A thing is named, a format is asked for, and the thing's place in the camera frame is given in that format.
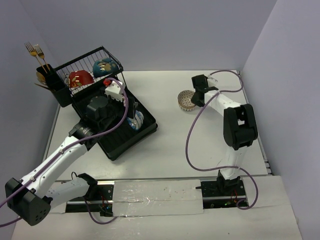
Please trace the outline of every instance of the gray wall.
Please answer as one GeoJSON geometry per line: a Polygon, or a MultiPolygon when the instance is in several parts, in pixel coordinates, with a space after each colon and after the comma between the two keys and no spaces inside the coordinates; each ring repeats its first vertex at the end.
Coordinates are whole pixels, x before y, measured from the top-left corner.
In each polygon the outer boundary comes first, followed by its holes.
{"type": "MultiPolygon", "coordinates": [[[[50,92],[35,86],[38,62],[24,42],[38,43],[47,62],[53,58],[18,0],[0,5],[0,202],[5,184],[20,179],[43,157],[57,103],[50,92]]],[[[17,215],[6,205],[0,210],[0,224],[17,215]]],[[[0,228],[0,239],[11,239],[14,225],[0,228]]]]}
{"type": "Polygon", "coordinates": [[[125,70],[242,69],[276,0],[20,0],[59,64],[104,45],[125,70]]]}
{"type": "Polygon", "coordinates": [[[271,169],[304,240],[320,236],[320,1],[278,0],[243,69],[271,169]]]}

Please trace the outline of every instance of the gold fork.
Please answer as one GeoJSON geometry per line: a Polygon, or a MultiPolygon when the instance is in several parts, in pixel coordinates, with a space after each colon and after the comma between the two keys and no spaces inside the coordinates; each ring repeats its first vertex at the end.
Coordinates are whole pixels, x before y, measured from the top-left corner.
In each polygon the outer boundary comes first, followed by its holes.
{"type": "Polygon", "coordinates": [[[47,63],[46,60],[45,60],[45,54],[44,54],[44,52],[42,51],[42,49],[41,49],[41,47],[39,46],[39,44],[34,45],[34,48],[35,48],[36,53],[38,54],[38,57],[41,58],[41,59],[44,61],[46,67],[47,67],[48,70],[50,71],[50,68],[49,68],[49,66],[48,66],[48,63],[47,63]]]}
{"type": "Polygon", "coordinates": [[[32,46],[30,42],[25,42],[24,45],[25,45],[26,49],[28,50],[28,52],[30,53],[30,55],[37,59],[37,61],[39,62],[39,64],[41,65],[41,67],[43,68],[45,73],[47,74],[48,72],[46,71],[45,67],[41,64],[41,62],[37,58],[37,52],[36,52],[34,46],[32,46]]]}

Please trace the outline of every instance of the black dish rack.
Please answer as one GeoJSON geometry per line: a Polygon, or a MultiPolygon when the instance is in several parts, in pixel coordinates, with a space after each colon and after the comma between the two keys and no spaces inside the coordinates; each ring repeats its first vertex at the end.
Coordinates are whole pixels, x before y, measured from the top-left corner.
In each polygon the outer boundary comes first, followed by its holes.
{"type": "MultiPolygon", "coordinates": [[[[38,72],[45,75],[45,73],[42,71],[42,68],[37,68],[37,70],[38,72]]],[[[54,71],[50,72],[51,75],[59,76],[60,82],[54,84],[61,84],[61,81],[63,82],[63,85],[59,85],[59,89],[55,90],[52,94],[55,96],[62,107],[66,107],[69,104],[72,104],[72,107],[74,108],[76,113],[80,117],[82,117],[85,114],[85,110],[89,101],[95,96],[103,96],[101,87],[105,87],[103,81],[106,77],[118,79],[118,74],[121,74],[124,83],[126,83],[123,75],[123,70],[124,69],[121,63],[110,52],[108,52],[103,46],[98,47],[97,49],[79,56],[72,61],[54,68],[54,71]],[[90,85],[78,86],[71,89],[69,88],[68,76],[71,72],[85,70],[89,73],[92,73],[95,61],[103,58],[112,59],[117,64],[118,70],[103,77],[93,78],[94,83],[90,85]]],[[[101,149],[112,161],[116,160],[123,152],[125,152],[134,144],[136,144],[149,134],[154,133],[158,127],[156,119],[129,91],[127,84],[125,87],[125,92],[127,93],[128,97],[133,97],[134,100],[138,103],[136,110],[142,112],[144,121],[142,127],[138,131],[136,131],[132,129],[128,122],[125,120],[120,125],[120,127],[118,127],[113,132],[105,135],[98,141],[101,149]]],[[[113,121],[113,124],[110,125],[108,129],[114,127],[120,120],[121,117],[115,119],[113,121]]]]}

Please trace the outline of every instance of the purple cable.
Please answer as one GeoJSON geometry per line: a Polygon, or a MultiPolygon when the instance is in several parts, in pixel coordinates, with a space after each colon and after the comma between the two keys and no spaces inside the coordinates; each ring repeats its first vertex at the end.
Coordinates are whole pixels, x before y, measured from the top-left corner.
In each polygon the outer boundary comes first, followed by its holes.
{"type": "Polygon", "coordinates": [[[96,224],[100,224],[100,225],[106,225],[106,224],[110,224],[112,223],[114,220],[116,220],[117,216],[115,216],[114,218],[112,218],[110,221],[106,221],[106,222],[101,222],[101,221],[97,221],[94,219],[94,216],[92,216],[92,213],[90,211],[90,207],[89,207],[89,204],[87,203],[87,200],[84,200],[85,202],[85,206],[86,206],[86,209],[88,210],[88,213],[90,215],[90,218],[92,219],[92,221],[94,221],[96,224]]]}
{"type": "MultiPolygon", "coordinates": [[[[125,88],[120,84],[120,82],[113,78],[113,77],[109,77],[108,80],[112,80],[112,81],[115,81],[116,84],[119,85],[119,87],[121,88],[122,92],[123,92],[123,96],[124,96],[124,101],[125,101],[125,110],[124,110],[124,114],[123,114],[123,117],[121,118],[121,120],[118,122],[117,125],[115,125],[113,128],[107,130],[107,131],[104,131],[104,132],[101,132],[101,133],[98,133],[98,134],[95,134],[95,135],[92,135],[92,136],[88,136],[88,137],[85,137],[85,138],[82,138],[78,141],[75,141],[69,145],[67,145],[66,147],[64,147],[62,149],[63,152],[65,152],[66,150],[68,150],[69,148],[73,147],[74,145],[76,144],[79,144],[79,143],[82,143],[84,141],[87,141],[87,140],[90,140],[90,139],[93,139],[93,138],[97,138],[97,137],[101,137],[101,136],[104,136],[106,134],[109,134],[111,133],[112,131],[114,131],[115,129],[117,129],[123,122],[124,120],[126,119],[127,117],[127,113],[128,113],[128,108],[129,108],[129,103],[128,103],[128,96],[126,94],[126,91],[125,91],[125,88]]],[[[44,166],[43,168],[41,168],[33,177],[34,179],[37,179],[37,177],[39,175],[41,175],[55,160],[58,159],[58,157],[61,155],[62,153],[61,152],[58,152],[56,155],[53,156],[53,158],[50,159],[50,161],[48,161],[44,166]]],[[[23,189],[25,189],[27,186],[29,186],[30,184],[32,183],[31,180],[28,180],[24,185],[22,185],[20,188],[18,188],[13,194],[11,194],[9,197],[7,197],[3,202],[0,203],[0,209],[8,202],[10,201],[14,196],[16,196],[18,193],[20,193],[23,189]]],[[[7,223],[4,223],[4,224],[1,224],[0,225],[0,228],[2,227],[6,227],[10,224],[13,224],[17,221],[19,221],[21,218],[17,218],[13,221],[10,221],[10,222],[7,222],[7,223]]]]}
{"type": "Polygon", "coordinates": [[[244,88],[244,82],[241,78],[241,76],[231,70],[218,70],[218,71],[214,71],[212,73],[209,74],[209,76],[213,75],[213,74],[216,74],[216,73],[220,73],[220,72],[229,72],[229,73],[233,73],[235,74],[239,80],[240,80],[240,84],[241,84],[241,88],[238,89],[238,90],[221,90],[221,91],[218,91],[215,95],[213,95],[213,97],[211,97],[209,99],[209,101],[201,108],[201,110],[199,111],[199,113],[197,114],[197,116],[195,117],[191,127],[190,127],[190,130],[189,130],[189,133],[186,137],[186,142],[185,142],[185,157],[186,157],[186,160],[188,162],[188,164],[190,165],[190,167],[192,167],[194,170],[197,170],[197,171],[200,171],[200,172],[209,172],[209,171],[215,171],[215,170],[220,170],[220,169],[240,169],[241,171],[243,171],[245,174],[248,175],[248,177],[252,180],[253,184],[254,184],[254,187],[255,187],[255,199],[253,201],[253,203],[248,206],[248,207],[239,207],[239,203],[241,203],[242,201],[244,201],[245,199],[242,199],[242,200],[239,200],[237,203],[236,203],[236,206],[238,209],[241,209],[241,210],[248,210],[248,209],[251,209],[257,202],[258,200],[258,196],[259,196],[259,190],[258,190],[258,186],[257,186],[257,183],[255,181],[255,179],[252,177],[252,175],[245,169],[243,169],[242,167],[237,167],[237,166],[217,166],[217,167],[213,167],[213,168],[208,168],[208,169],[201,169],[201,168],[197,168],[195,166],[193,166],[193,164],[190,162],[190,159],[189,159],[189,155],[188,155],[188,147],[189,147],[189,140],[190,140],[190,136],[191,136],[191,132],[192,130],[194,129],[195,125],[196,125],[196,122],[198,120],[198,118],[200,117],[200,115],[203,113],[203,111],[205,110],[205,108],[209,105],[209,103],[215,98],[217,97],[220,93],[237,93],[237,92],[240,92],[243,88],[244,88]]]}

